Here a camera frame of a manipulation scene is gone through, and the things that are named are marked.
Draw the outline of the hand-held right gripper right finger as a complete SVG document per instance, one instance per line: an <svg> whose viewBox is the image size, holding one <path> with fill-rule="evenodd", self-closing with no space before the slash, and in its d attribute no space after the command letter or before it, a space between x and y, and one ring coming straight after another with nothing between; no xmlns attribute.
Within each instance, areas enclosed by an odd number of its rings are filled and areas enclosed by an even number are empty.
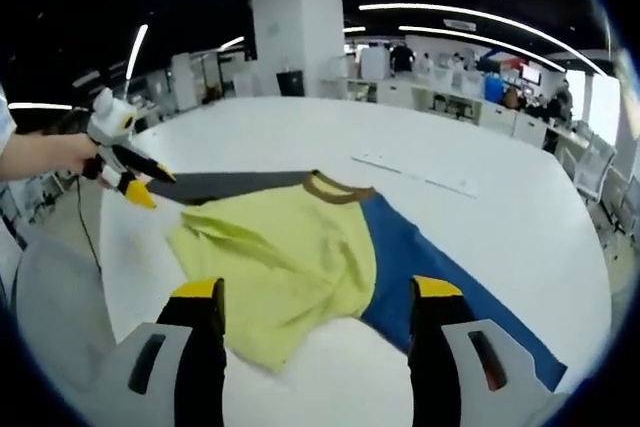
<svg viewBox="0 0 640 427"><path fill-rule="evenodd" d="M534 357L490 319L473 316L460 289L411 279L408 352L415 426L536 426L555 395Z"/></svg>

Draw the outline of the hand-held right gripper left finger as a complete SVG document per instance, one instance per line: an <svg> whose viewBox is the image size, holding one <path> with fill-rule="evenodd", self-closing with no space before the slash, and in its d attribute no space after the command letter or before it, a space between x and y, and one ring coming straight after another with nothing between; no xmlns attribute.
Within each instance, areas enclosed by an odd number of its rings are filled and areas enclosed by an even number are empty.
<svg viewBox="0 0 640 427"><path fill-rule="evenodd" d="M99 364L75 400L88 426L222 426L224 280L187 282Z"/></svg>

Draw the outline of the person's left hand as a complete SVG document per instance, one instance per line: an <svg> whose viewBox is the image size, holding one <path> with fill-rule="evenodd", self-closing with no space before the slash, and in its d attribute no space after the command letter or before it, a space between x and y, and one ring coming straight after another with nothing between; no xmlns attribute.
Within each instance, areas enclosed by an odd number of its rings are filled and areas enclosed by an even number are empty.
<svg viewBox="0 0 640 427"><path fill-rule="evenodd" d="M69 171L97 181L106 187L97 170L98 145L85 133L63 135L62 162Z"/></svg>

